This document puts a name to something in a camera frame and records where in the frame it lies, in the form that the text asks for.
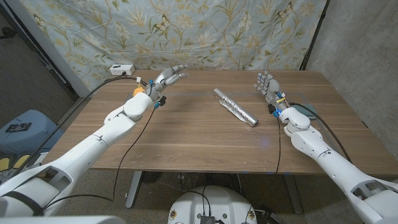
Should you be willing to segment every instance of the black strap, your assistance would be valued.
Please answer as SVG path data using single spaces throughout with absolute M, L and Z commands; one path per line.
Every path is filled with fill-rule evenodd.
M 42 216 L 43 215 L 43 208 L 34 200 L 32 200 L 30 197 L 21 194 L 19 192 L 8 192 L 3 197 L 12 197 L 14 199 L 17 199 L 18 201 L 24 203 L 27 205 L 30 209 L 33 211 L 33 216 Z

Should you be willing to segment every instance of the fabric curtain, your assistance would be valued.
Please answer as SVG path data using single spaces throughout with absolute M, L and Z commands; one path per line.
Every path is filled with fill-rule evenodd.
M 90 89 L 112 64 L 298 70 L 326 0 L 20 0 Z

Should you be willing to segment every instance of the white robotic arm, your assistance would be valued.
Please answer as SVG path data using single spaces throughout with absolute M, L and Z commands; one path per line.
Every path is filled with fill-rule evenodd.
M 254 85 L 271 104 L 273 114 L 284 123 L 293 146 L 315 160 L 343 191 L 365 223 L 398 223 L 398 184 L 371 177 L 334 151 L 310 120 L 290 107 L 270 74 L 258 76 Z
M 127 135 L 146 110 L 165 103 L 160 93 L 167 85 L 175 83 L 185 65 L 164 70 L 156 81 L 151 82 L 146 93 L 138 93 L 124 105 L 112 111 L 104 126 L 81 143 L 77 144 L 57 160 L 27 170 L 0 186 L 0 217 L 29 217 L 32 215 L 54 215 L 63 205 L 61 200 L 46 209 L 51 202 L 69 196 L 78 179 L 116 141 Z

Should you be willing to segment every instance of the foil-wrapped tube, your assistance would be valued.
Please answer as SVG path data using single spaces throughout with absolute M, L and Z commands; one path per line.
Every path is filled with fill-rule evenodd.
M 234 114 L 238 119 L 247 123 L 248 125 L 255 127 L 259 120 L 255 118 L 252 114 L 247 112 L 242 106 L 240 106 L 237 102 L 233 101 L 229 96 L 223 93 L 218 88 L 214 89 L 214 95 L 220 102 L 222 106 L 224 106 L 229 112 Z

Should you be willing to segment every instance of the power strip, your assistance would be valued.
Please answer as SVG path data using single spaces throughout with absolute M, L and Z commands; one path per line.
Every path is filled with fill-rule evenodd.
M 126 75 L 132 75 L 136 68 L 134 65 L 112 65 L 109 70 L 112 75 L 122 75 L 123 72 L 126 72 Z

